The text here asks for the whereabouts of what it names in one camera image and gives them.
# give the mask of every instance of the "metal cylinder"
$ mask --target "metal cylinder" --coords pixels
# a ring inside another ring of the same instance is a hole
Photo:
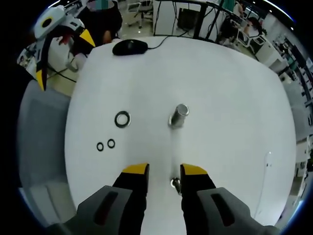
[[[188,106],[186,106],[184,104],[179,104],[176,107],[174,114],[172,116],[170,116],[169,125],[172,128],[181,128],[183,126],[185,118],[188,116],[188,114],[189,114]]]
[[[177,193],[181,195],[181,184],[179,178],[171,179],[171,187],[175,188]]]

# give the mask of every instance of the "computer mouse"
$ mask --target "computer mouse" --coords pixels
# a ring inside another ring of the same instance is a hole
[[[117,43],[112,52],[114,55],[143,54],[148,50],[148,44],[136,39],[127,39]]]

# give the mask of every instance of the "office chair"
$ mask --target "office chair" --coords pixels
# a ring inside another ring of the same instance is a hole
[[[249,35],[245,34],[242,29],[239,29],[235,39],[235,44],[238,43],[242,44],[246,48],[249,47],[253,54],[255,54],[265,43],[265,39],[263,38],[262,33],[257,36],[249,37]]]
[[[38,83],[31,80],[18,114],[16,149],[20,192],[45,227],[65,222],[76,213],[64,155],[69,101],[70,97],[53,89],[42,92]]]
[[[128,26],[132,26],[135,23],[139,23],[139,28],[142,28],[142,22],[144,20],[148,20],[152,22],[153,17],[153,3],[151,0],[126,0],[127,1],[127,8],[126,12],[129,14],[136,13],[134,18],[140,14],[140,19],[136,20],[135,22],[128,23]]]

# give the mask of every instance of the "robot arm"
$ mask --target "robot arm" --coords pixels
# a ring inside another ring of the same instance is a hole
[[[37,39],[36,78],[43,91],[46,89],[48,51],[53,38],[67,34],[73,35],[74,42],[80,41],[86,45],[88,48],[86,53],[90,53],[95,47],[94,41],[82,21],[66,15],[63,6],[48,8],[36,22],[34,34]]]
[[[216,188],[202,168],[182,164],[180,173],[181,208],[187,235],[279,234],[277,228],[262,226],[251,218],[249,207],[226,189]],[[74,235],[140,235],[148,177],[149,164],[127,167],[112,187],[101,188],[78,206],[76,216],[65,224],[51,225],[48,231]]]

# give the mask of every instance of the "small o-ring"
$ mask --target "small o-ring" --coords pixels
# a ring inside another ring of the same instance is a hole
[[[97,149],[98,149],[99,152],[102,152],[103,149],[104,149],[103,143],[99,142],[99,143],[97,144]]]
[[[121,116],[121,115],[125,115],[127,117],[127,122],[125,124],[120,124],[120,123],[117,122],[118,117]],[[131,115],[128,112],[126,112],[126,111],[118,112],[117,115],[114,118],[114,122],[115,122],[115,125],[118,128],[125,128],[126,126],[131,124]]]
[[[113,139],[108,140],[108,147],[109,148],[114,148],[115,147],[115,141]]]

